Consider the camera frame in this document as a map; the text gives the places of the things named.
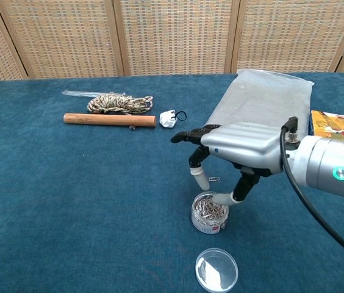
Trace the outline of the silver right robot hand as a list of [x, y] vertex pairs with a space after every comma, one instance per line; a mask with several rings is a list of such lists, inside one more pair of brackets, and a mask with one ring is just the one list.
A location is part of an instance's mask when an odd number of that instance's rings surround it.
[[198, 146], [188, 163], [191, 175], [202, 190], [210, 189], [202, 168], [202, 161], [210, 155], [232, 163], [241, 171], [232, 192], [217, 193], [212, 198], [216, 204], [232, 206], [245, 200], [261, 177], [282, 172], [279, 136], [277, 128], [256, 123], [212, 124], [179, 132], [171, 142], [191, 142]]

